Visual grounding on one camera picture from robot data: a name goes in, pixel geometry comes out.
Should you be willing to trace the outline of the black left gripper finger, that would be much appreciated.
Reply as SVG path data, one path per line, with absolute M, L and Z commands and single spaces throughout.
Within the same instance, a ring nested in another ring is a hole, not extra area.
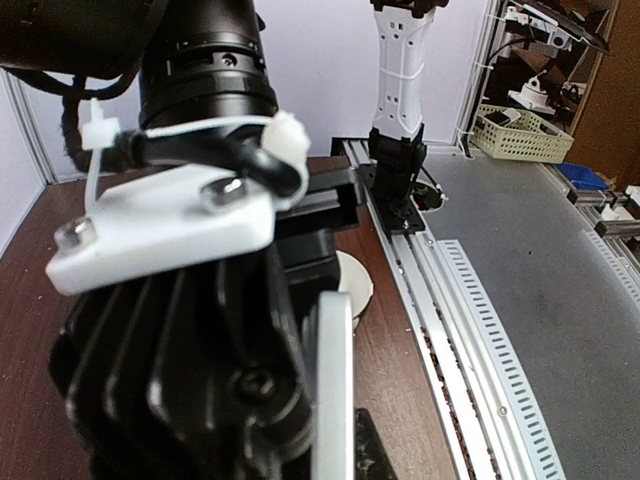
M 313 173 L 301 202 L 276 216 L 272 267 L 335 270 L 335 234 L 357 227 L 364 192 L 353 167 Z

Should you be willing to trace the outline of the silver smartphone black screen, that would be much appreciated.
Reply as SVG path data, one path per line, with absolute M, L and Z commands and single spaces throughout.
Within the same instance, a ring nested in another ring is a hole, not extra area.
M 352 309 L 345 293 L 324 292 L 318 305 L 313 479 L 355 477 Z

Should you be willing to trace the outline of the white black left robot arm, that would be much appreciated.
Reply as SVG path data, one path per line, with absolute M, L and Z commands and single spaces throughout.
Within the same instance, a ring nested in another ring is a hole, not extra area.
M 315 239 L 352 222 L 305 211 L 350 176 L 307 169 L 303 124 L 278 107 L 249 1 L 5 1 L 1 66 L 63 100 L 89 173 L 85 213 L 47 265 L 61 290 L 115 283 L 284 244 L 288 267 L 340 269 Z

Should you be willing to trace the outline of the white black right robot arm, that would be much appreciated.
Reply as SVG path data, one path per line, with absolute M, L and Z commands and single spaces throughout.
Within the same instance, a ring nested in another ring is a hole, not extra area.
M 375 173 L 369 192 L 387 235 L 424 229 L 411 200 L 426 159 L 422 80 L 428 32 L 448 0 L 374 1 L 379 39 L 378 97 L 368 136 Z

